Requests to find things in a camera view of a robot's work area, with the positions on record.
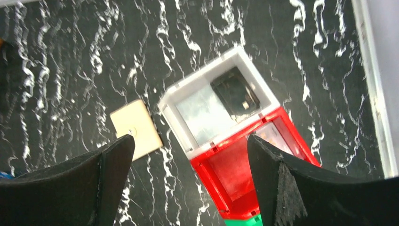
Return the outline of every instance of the black marble countertop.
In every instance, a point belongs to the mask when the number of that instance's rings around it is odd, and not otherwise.
[[[1,171],[100,147],[116,138],[112,111],[146,102],[164,147],[132,163],[116,225],[224,224],[156,104],[235,45],[322,167],[383,178],[349,0],[47,0],[0,8],[0,21],[23,59],[0,74],[14,83],[2,84]]]

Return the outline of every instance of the beige card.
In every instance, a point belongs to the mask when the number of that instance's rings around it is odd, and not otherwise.
[[[133,161],[162,147],[147,108],[141,99],[135,100],[110,114],[117,138],[130,134],[135,139]]]

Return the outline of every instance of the plastic container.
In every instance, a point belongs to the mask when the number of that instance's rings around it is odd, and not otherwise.
[[[261,215],[255,215],[249,220],[225,220],[226,226],[263,226]]]
[[[279,106],[242,47],[169,87],[158,104],[189,160]]]
[[[248,220],[259,214],[247,153],[251,133],[319,166],[282,107],[257,117],[255,122],[190,161],[223,219]]]

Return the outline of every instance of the black object in bin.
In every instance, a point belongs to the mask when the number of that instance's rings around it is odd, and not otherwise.
[[[263,225],[398,225],[399,178],[365,181],[340,175],[253,135],[247,148]]]
[[[0,181],[2,226],[111,226],[135,149],[132,136]]]
[[[234,67],[211,82],[212,90],[219,97],[231,118],[240,122],[260,109],[260,101],[242,76]]]

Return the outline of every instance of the white plastic container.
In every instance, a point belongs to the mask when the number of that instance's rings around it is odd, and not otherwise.
[[[242,47],[170,86],[158,107],[190,160],[280,107]]]

